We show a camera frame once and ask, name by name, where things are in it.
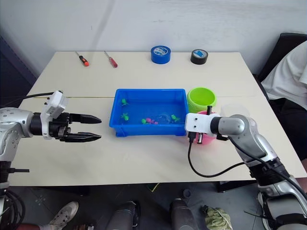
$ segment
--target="blue tape roll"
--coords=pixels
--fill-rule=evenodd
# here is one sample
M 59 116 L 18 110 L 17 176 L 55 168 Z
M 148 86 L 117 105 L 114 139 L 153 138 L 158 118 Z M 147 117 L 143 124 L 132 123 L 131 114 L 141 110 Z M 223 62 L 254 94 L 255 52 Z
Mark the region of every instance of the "blue tape roll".
M 171 49 L 166 46 L 155 46 L 150 52 L 154 63 L 165 64 L 171 59 Z

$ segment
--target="blue plastic tray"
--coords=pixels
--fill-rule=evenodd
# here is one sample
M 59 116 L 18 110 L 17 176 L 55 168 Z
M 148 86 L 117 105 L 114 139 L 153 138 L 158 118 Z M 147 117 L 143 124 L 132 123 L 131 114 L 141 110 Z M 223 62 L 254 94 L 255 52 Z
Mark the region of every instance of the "blue plastic tray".
M 184 124 L 188 112 L 184 89 L 118 89 L 109 125 L 116 130 L 117 137 L 185 136 Z M 143 124 L 142 119 L 146 118 L 158 124 Z

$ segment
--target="green cloth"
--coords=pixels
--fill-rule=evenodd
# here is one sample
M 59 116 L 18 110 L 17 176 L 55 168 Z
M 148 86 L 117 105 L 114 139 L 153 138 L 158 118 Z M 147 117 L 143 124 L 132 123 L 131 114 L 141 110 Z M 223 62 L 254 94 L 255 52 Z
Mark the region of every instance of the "green cloth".
M 208 207 L 205 222 L 209 230 L 232 230 L 230 216 L 221 208 Z

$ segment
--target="pink cup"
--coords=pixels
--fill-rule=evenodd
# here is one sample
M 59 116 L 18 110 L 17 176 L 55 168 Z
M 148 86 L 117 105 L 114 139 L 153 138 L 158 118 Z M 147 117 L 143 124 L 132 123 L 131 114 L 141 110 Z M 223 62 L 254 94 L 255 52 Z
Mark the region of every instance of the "pink cup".
M 200 112 L 198 112 L 198 114 L 207 114 L 207 111 L 200 111 Z M 196 138 L 195 138 L 195 140 L 194 140 L 194 143 L 197 142 L 197 139 L 198 139 L 198 133 L 196 134 Z M 210 144 L 211 141 L 213 141 L 214 139 L 216 139 L 216 138 L 210 137 L 210 136 L 208 136 L 207 134 L 203 134 L 203 135 L 202 135 L 202 145 L 208 145 L 208 144 Z

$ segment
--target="white wall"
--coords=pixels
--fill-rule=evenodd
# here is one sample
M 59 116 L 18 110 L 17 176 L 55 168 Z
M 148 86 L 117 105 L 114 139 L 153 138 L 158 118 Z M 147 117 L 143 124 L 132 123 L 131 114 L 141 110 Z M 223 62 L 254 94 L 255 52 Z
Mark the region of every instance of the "white wall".
M 55 51 L 239 51 L 257 73 L 305 0 L 0 0 L 1 35 L 38 76 Z

